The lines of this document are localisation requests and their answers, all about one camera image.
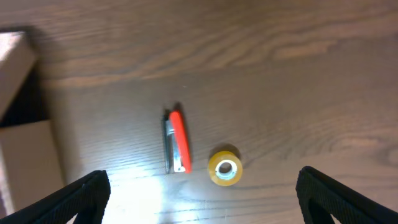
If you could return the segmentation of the yellow tape roll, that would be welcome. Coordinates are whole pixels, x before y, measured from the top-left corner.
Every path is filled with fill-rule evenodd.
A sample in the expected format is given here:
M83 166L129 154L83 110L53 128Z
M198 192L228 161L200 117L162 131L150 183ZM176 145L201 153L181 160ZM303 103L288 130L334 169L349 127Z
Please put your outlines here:
M239 182L243 174L243 165L234 153L220 151L210 158L208 173L216 185L227 187Z

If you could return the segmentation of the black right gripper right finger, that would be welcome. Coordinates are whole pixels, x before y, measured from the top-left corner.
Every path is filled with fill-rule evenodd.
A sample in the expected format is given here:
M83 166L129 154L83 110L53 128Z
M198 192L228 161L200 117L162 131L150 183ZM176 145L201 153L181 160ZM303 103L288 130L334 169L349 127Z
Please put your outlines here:
M397 212L305 166L296 184L305 223L397 223Z

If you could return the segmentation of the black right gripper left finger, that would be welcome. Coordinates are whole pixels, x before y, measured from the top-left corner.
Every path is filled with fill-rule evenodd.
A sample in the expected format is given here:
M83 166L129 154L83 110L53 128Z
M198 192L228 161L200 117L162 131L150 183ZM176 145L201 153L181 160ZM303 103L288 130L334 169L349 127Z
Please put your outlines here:
M1 219L1 224L101 224L111 194L105 170L95 170L51 195Z

